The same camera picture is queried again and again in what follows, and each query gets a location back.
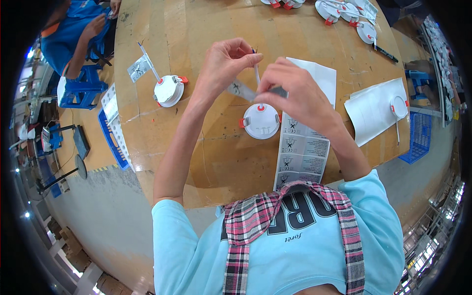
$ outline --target light blue t-shirt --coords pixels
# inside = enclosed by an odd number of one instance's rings
[[[400,220],[376,170],[338,188],[361,234],[365,294],[392,294],[405,265]],[[291,189],[269,229],[250,245],[247,294],[292,295],[332,284],[346,293],[346,259],[336,211],[306,188]],[[156,294],[222,294],[228,241],[222,214],[198,239],[172,200],[152,209]]]

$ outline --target plaid scarf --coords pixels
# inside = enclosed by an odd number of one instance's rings
[[[226,258],[223,295],[246,294],[249,243],[269,228],[280,209],[282,198],[295,185],[308,187],[337,211],[346,256],[346,294],[364,293],[364,256],[351,201],[343,192],[324,185],[298,180],[284,185],[280,191],[254,195],[225,206],[223,222],[226,223],[229,250]]]

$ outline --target factory floor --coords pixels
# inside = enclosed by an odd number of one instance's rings
[[[441,127],[433,117],[430,152],[413,165],[394,159],[376,167],[390,204],[407,228],[421,215],[447,171],[454,141],[454,123]],[[111,165],[67,180],[70,192],[46,202],[51,215],[68,226],[91,259],[130,289],[153,291],[151,207],[136,175]],[[213,222],[215,208],[187,210],[200,236]]]

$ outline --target white perforated tray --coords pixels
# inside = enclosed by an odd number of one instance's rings
[[[131,169],[134,171],[135,168],[131,164],[131,158],[129,156],[128,148],[126,147],[125,137],[123,136],[123,131],[121,130],[120,116],[118,113],[118,103],[117,95],[115,89],[115,83],[107,90],[103,98],[101,99],[101,106],[105,111],[105,116],[108,120],[108,126],[110,126],[115,140],[119,146],[119,150],[123,153],[124,157],[131,166]]]

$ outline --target orange collar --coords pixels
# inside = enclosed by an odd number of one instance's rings
[[[44,37],[47,37],[47,36],[51,35],[55,31],[57,31],[58,27],[59,27],[59,23],[50,26],[49,28],[47,28],[47,29],[45,29],[44,31],[41,32],[41,37],[44,38]]]

